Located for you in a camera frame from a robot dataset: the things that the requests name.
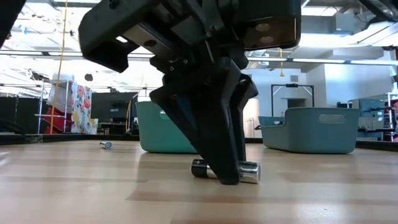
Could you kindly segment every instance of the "battery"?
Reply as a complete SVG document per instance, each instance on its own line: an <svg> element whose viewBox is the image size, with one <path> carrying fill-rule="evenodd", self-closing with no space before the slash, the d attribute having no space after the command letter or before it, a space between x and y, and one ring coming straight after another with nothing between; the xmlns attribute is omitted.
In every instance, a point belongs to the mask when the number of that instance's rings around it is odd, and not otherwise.
<svg viewBox="0 0 398 224"><path fill-rule="evenodd" d="M191 172L195 177L217 179L217 176L204 159L194 159ZM239 161L241 182L258 184L261 178L261 166L257 162Z"/></svg>
<svg viewBox="0 0 398 224"><path fill-rule="evenodd" d="M111 142L102 141L99 144L103 149L111 149L112 148Z"/></svg>

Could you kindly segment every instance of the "floral fabric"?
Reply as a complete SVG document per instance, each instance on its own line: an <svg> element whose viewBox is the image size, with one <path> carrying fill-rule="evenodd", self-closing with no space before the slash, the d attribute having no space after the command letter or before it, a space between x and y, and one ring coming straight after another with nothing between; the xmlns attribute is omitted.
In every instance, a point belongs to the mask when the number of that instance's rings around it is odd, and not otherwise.
<svg viewBox="0 0 398 224"><path fill-rule="evenodd" d="M96 134L98 119L91 119L91 94L88 87L72 84L72 132Z"/></svg>

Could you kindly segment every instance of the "teal plastic bin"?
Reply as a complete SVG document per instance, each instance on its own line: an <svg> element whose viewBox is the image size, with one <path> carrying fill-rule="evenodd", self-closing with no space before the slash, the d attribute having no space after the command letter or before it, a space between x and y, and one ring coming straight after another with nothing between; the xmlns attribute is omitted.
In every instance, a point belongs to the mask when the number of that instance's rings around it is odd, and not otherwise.
<svg viewBox="0 0 398 224"><path fill-rule="evenodd" d="M359 110L291 108L285 123L262 126L264 145L288 152L347 154L355 149Z"/></svg>
<svg viewBox="0 0 398 224"><path fill-rule="evenodd" d="M147 152L197 153L189 140L151 101L136 103L141 148Z"/></svg>

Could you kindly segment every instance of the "wooden floor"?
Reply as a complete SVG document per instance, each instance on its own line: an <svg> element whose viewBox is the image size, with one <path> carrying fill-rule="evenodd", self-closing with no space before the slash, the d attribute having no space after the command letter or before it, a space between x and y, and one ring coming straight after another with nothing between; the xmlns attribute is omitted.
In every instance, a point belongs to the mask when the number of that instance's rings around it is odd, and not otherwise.
<svg viewBox="0 0 398 224"><path fill-rule="evenodd" d="M196 155L138 142L0 146L0 223L398 223L398 154L302 155L248 145L259 185L196 179Z"/></svg>

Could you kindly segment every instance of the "silver battery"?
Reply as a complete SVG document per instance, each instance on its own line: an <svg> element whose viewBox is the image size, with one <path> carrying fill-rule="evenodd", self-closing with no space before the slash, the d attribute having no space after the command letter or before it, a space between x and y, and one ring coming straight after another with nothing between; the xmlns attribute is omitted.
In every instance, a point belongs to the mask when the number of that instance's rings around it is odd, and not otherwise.
<svg viewBox="0 0 398 224"><path fill-rule="evenodd" d="M99 144L103 149L111 149L112 148L111 142L102 141Z"/></svg>
<svg viewBox="0 0 398 224"><path fill-rule="evenodd" d="M196 166L199 169L203 169L205 165L205 161L203 159L194 159L192 162L192 168ZM203 177L201 172L197 172L192 169L192 174L197 177ZM261 179L261 166L257 162L246 162L239 161L239 173L241 175L241 182L250 183L250 184L258 184ZM216 174L210 168L209 165L206 165L206 176L208 178L217 179Z"/></svg>

